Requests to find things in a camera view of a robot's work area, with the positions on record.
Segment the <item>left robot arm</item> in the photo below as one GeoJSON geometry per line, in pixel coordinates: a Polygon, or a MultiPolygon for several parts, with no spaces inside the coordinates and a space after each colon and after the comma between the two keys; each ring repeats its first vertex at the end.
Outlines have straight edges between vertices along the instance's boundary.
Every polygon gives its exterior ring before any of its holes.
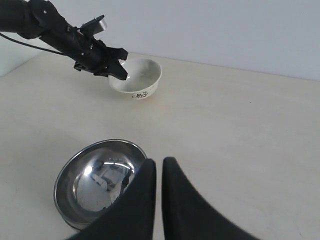
{"type": "Polygon", "coordinates": [[[95,38],[107,28],[104,17],[100,15],[76,27],[48,0],[0,2],[1,33],[15,33],[27,40],[38,38],[51,46],[54,53],[74,60],[75,70],[124,81],[128,73],[120,61],[127,60],[129,53],[95,38]]]}

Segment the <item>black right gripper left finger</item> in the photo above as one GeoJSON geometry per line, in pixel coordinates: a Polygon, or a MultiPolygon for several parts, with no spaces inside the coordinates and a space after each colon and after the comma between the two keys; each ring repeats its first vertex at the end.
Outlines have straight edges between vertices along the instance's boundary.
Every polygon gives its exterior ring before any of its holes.
{"type": "Polygon", "coordinates": [[[154,232],[157,169],[145,159],[127,190],[69,240],[151,240],[154,232]]]}

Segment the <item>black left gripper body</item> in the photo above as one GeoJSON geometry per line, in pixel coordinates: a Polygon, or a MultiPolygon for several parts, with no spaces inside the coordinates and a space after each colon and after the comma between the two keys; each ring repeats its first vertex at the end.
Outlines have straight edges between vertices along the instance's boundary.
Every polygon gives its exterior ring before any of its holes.
{"type": "Polygon", "coordinates": [[[80,28],[70,24],[47,31],[40,40],[73,59],[73,67],[78,71],[94,74],[100,66],[117,61],[108,61],[107,46],[101,40],[81,33],[80,28]]]}

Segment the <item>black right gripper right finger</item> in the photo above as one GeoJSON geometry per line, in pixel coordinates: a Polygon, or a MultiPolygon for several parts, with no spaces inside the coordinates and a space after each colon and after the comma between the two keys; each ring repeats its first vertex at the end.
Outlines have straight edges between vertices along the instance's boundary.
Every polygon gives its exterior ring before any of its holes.
{"type": "Polygon", "coordinates": [[[256,240],[215,210],[174,157],[162,164],[161,208],[166,240],[256,240]]]}

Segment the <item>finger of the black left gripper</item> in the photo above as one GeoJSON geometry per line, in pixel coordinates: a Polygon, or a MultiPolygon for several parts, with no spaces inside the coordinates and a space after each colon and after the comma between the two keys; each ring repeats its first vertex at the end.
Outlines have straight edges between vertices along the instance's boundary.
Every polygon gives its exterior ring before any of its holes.
{"type": "Polygon", "coordinates": [[[93,75],[107,78],[114,77],[121,81],[125,81],[128,77],[127,71],[122,67],[122,65],[118,61],[100,66],[97,70],[93,72],[93,75]]]}
{"type": "Polygon", "coordinates": [[[114,48],[114,47],[106,47],[106,55],[108,61],[118,61],[123,60],[126,61],[129,55],[129,52],[124,48],[114,48]]]}

